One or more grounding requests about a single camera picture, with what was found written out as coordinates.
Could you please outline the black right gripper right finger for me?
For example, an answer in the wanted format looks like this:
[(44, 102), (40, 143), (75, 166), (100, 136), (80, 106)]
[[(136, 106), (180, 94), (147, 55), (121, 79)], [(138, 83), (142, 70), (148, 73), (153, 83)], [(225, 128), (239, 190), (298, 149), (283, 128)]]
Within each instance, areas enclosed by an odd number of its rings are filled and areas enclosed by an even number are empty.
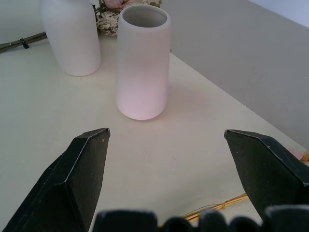
[(274, 205), (309, 205), (309, 167), (272, 137), (226, 130), (241, 184), (260, 217)]

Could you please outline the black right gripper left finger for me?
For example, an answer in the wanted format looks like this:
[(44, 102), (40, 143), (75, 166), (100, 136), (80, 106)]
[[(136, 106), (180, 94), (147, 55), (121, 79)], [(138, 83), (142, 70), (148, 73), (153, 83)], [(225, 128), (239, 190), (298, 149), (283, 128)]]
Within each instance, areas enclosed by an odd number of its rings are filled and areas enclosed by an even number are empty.
[(100, 196), (109, 128), (75, 137), (40, 176), (2, 232), (88, 232)]

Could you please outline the white cylindrical ceramic vase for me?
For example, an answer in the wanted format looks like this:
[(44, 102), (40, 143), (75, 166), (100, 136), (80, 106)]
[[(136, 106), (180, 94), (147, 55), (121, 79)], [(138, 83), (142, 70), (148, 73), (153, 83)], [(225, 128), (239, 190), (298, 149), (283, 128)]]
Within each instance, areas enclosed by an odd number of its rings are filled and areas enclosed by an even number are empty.
[(168, 99), (171, 19), (161, 8), (132, 5), (119, 15), (116, 104), (125, 116), (148, 120)]

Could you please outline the white bottle-shaped ceramic vase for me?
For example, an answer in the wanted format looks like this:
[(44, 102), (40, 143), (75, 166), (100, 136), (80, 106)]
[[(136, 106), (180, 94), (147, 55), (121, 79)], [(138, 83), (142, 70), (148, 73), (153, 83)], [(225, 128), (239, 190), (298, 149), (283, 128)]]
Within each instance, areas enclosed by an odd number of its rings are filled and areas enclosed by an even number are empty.
[(89, 0), (40, 0), (42, 24), (62, 71), (87, 76), (101, 65), (94, 8)]

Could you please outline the yellow dried stems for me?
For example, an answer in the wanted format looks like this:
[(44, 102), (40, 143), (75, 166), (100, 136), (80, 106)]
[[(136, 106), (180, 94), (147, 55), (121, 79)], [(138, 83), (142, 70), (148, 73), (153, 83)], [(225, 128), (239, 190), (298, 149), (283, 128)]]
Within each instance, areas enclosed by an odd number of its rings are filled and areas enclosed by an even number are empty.
[[(306, 166), (309, 167), (309, 150), (305, 150), (304, 152), (298, 152), (294, 151), (292, 148), (287, 148), (287, 150), (294, 155), (301, 163), (305, 164)], [(185, 220), (187, 220), (190, 223), (193, 223), (197, 221), (198, 217), (200, 216), (201, 212), (203, 210), (208, 210), (208, 209), (214, 209), (214, 210), (224, 210), (228, 206), (231, 206), (233, 204), (248, 200), (249, 197), (246, 193), (243, 193), (235, 198), (229, 199), (223, 203), (219, 204), (213, 204), (213, 205), (206, 205), (204, 207), (201, 207), (197, 210), (194, 210), (188, 214), (185, 214), (181, 216)]]

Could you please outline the pink and cream flower bouquet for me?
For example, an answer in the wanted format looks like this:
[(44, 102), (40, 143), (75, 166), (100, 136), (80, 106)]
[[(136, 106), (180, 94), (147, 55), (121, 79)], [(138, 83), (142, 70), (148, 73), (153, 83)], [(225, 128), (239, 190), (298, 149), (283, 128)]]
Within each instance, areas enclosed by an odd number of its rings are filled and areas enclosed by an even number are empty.
[[(151, 5), (161, 7), (162, 0), (98, 0), (99, 6), (93, 5), (97, 30), (100, 34), (116, 36), (118, 33), (118, 18), (120, 12), (131, 5)], [(29, 45), (47, 39), (45, 32), (38, 33), (26, 38), (0, 44), (0, 54), (22, 46), (28, 49)]]

